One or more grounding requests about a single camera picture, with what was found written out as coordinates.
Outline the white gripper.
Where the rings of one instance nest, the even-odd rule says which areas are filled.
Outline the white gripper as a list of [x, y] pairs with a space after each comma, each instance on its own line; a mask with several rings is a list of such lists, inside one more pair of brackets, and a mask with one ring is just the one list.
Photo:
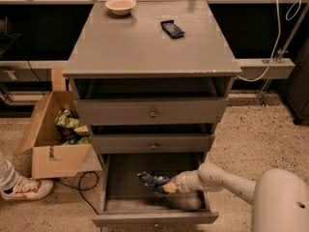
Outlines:
[[192, 192], [191, 184], [192, 174], [190, 171], [184, 171], [171, 179], [171, 182], [162, 186], [163, 190], [167, 193], [188, 193]]

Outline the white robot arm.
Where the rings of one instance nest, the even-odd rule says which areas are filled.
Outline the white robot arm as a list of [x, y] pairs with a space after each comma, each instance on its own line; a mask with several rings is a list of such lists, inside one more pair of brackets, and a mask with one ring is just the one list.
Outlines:
[[251, 232], [309, 232], [309, 187], [287, 170], [270, 169], [254, 182], [206, 162], [163, 186], [169, 193], [220, 188], [252, 206]]

